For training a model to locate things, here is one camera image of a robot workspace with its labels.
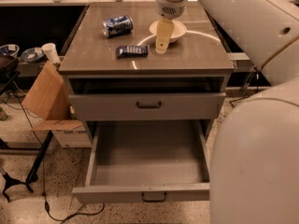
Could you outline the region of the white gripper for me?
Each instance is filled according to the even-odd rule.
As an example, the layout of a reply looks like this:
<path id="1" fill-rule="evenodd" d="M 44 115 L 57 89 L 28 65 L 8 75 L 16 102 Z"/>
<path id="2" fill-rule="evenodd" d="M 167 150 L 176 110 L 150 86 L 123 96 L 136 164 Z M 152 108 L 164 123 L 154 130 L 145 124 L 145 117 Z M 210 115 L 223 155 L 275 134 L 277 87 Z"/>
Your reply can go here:
<path id="1" fill-rule="evenodd" d="M 170 19 L 178 18 L 187 2 L 188 0 L 155 0 L 157 13 L 164 17 L 157 23 L 155 47 L 158 54 L 166 53 L 173 34 L 175 25 Z"/>

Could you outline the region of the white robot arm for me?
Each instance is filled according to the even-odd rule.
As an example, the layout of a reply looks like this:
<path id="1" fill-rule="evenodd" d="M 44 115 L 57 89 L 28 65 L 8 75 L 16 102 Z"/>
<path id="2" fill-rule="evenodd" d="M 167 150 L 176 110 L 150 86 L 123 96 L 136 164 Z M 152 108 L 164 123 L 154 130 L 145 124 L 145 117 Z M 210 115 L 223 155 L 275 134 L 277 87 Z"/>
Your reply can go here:
<path id="1" fill-rule="evenodd" d="M 211 224 L 299 224 L 298 7 L 287 0 L 198 0 L 269 81 L 218 129 Z M 156 0 L 179 16 L 186 0 Z"/>

